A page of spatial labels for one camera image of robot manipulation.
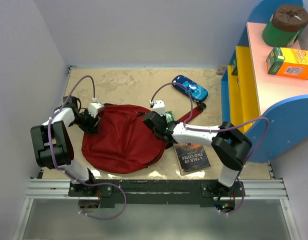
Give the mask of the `green snack packet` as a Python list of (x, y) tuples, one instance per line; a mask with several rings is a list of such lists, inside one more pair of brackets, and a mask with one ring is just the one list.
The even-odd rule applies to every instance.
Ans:
[(174, 121), (174, 116), (172, 111), (166, 111), (165, 112), (166, 122), (169, 123), (171, 121)]

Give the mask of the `red student backpack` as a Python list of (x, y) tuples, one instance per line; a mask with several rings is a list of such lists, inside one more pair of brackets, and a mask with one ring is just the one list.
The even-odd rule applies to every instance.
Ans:
[(85, 159), (96, 169), (116, 174), (129, 174), (156, 163), (172, 144), (156, 139), (142, 122), (149, 111), (138, 105), (105, 104), (98, 114), (98, 132), (83, 136)]

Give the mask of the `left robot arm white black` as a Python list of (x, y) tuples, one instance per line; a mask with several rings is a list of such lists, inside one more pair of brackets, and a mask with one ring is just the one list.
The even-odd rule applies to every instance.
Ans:
[(41, 125), (32, 127), (30, 134), (37, 164), (63, 172), (71, 180), (72, 191), (89, 197), (98, 194), (97, 183), (91, 170), (75, 159), (67, 128), (77, 125), (88, 135), (96, 134), (101, 120), (98, 114), (104, 110), (104, 104), (93, 98), (88, 108), (81, 109), (79, 98), (66, 96), (54, 115)]

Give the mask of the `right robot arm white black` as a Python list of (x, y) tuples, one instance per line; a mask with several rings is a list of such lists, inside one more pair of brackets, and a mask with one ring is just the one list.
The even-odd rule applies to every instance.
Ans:
[(242, 170), (252, 148), (252, 142), (232, 125), (223, 122), (220, 126), (195, 126), (179, 121), (167, 122), (164, 116), (151, 111), (142, 122), (153, 131), (155, 137), (166, 143), (191, 143), (212, 147), (222, 162), (222, 170), (210, 190), (221, 196), (234, 191), (234, 182)]

